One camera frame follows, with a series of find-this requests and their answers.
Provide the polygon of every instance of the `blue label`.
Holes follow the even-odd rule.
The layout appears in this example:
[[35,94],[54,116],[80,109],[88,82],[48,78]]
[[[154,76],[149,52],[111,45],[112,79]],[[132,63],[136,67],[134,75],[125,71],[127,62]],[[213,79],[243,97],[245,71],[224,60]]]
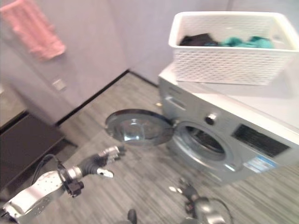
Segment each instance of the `blue label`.
[[258,155],[257,157],[253,158],[252,160],[244,163],[244,166],[248,169],[251,169],[252,171],[256,173],[261,173],[264,171],[267,171],[269,169],[273,169],[277,167],[276,162],[262,156]]

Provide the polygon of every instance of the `black cable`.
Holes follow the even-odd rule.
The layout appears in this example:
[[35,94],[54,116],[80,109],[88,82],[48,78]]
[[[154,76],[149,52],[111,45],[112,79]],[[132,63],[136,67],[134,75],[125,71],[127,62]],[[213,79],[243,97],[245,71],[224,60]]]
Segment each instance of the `black cable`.
[[222,200],[220,200],[220,199],[218,199],[218,198],[214,198],[214,197],[209,198],[209,200],[210,200],[210,201],[217,201],[217,202],[219,202],[220,204],[222,204],[223,207],[224,207],[224,208],[227,210],[227,212],[228,212],[229,219],[230,219],[230,223],[231,223],[231,224],[234,224],[234,217],[232,216],[232,213],[230,212],[228,206],[227,206]]
[[60,163],[60,160],[57,159],[57,157],[56,157],[55,155],[53,155],[53,154],[47,154],[47,155],[45,155],[45,156],[43,157],[43,159],[42,159],[42,160],[39,162],[39,164],[37,165],[36,170],[34,171],[33,180],[32,180],[31,185],[33,185],[33,184],[35,183],[35,181],[36,181],[36,179],[37,179],[37,177],[38,177],[38,175],[39,175],[39,172],[40,172],[41,168],[45,165],[45,163],[48,162],[47,159],[48,159],[49,157],[53,158],[57,164]]

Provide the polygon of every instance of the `white laundry basket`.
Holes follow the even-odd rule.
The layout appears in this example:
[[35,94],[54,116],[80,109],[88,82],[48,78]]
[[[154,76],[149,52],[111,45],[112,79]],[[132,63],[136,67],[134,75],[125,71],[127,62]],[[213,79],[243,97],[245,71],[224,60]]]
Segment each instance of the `white laundry basket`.
[[[179,46],[184,36],[209,33],[218,42],[251,36],[274,49]],[[299,53],[299,37],[285,16],[256,12],[183,12],[175,16],[169,45],[178,81],[268,84]]]

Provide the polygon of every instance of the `metal robot arm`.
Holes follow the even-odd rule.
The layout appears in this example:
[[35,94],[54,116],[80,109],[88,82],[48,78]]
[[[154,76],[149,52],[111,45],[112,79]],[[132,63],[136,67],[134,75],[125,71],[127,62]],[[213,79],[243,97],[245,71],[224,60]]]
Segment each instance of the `metal robot arm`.
[[59,198],[65,191],[72,197],[81,193],[84,187],[80,180],[88,174],[113,177],[111,171],[102,169],[114,160],[124,155],[123,147],[110,147],[102,153],[84,159],[77,166],[66,170],[61,164],[57,171],[50,171],[41,175],[30,187],[24,189],[1,209],[1,221],[26,224],[39,215],[53,200]]

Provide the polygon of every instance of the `wall socket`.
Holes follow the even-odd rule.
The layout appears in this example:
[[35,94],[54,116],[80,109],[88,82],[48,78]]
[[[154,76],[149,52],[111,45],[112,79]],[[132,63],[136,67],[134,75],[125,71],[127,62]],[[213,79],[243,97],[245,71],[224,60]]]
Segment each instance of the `wall socket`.
[[64,90],[66,88],[66,84],[64,83],[64,81],[62,81],[61,79],[56,80],[55,82],[52,83],[52,85],[58,90]]

